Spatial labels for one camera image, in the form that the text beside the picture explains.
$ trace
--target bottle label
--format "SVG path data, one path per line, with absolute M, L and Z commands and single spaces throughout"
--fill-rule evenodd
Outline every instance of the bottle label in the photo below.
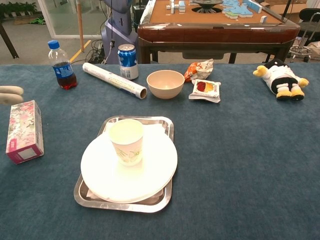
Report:
M 65 79 L 67 77 L 70 77 L 74 73 L 70 63 L 63 66 L 53 66 L 53 69 L 56 77 L 60 79 Z

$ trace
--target blue bottle cap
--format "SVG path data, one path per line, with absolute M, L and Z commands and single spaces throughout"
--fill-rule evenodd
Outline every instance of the blue bottle cap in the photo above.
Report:
M 48 45 L 52 50 L 60 48 L 59 42 L 57 40 L 48 41 Z

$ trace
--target blue can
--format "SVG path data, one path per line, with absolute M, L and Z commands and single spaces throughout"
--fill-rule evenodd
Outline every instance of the blue can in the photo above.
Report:
M 122 44 L 118 48 L 120 75 L 123 78 L 132 80 L 139 76 L 137 52 L 132 44 Z

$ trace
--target beige bowl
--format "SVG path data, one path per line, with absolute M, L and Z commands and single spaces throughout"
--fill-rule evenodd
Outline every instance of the beige bowl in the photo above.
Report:
M 172 70 L 160 70 L 151 73 L 147 78 L 150 91 L 160 99 L 172 99 L 177 96 L 185 83 L 185 77 Z

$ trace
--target floral tissue box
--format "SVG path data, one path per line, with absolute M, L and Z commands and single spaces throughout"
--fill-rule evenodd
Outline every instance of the floral tissue box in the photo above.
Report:
M 5 153 L 15 164 L 45 153 L 41 112 L 34 100 L 11 106 Z

